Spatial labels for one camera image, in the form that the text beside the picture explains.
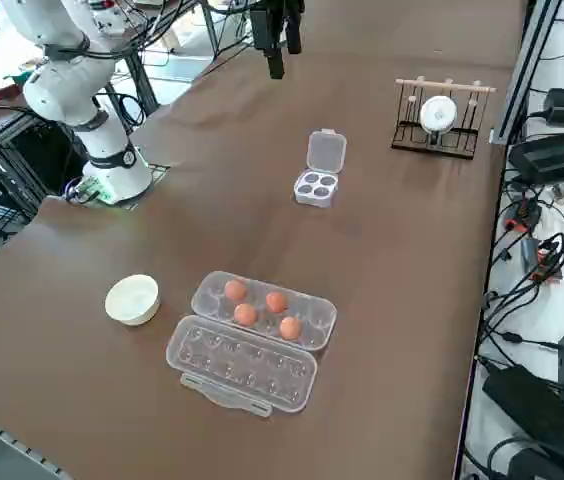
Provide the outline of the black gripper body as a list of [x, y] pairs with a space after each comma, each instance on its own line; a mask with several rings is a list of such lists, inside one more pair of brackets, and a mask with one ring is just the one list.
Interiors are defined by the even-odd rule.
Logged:
[[306, 8], [304, 0], [264, 0], [263, 5], [268, 12], [284, 15], [302, 15]]

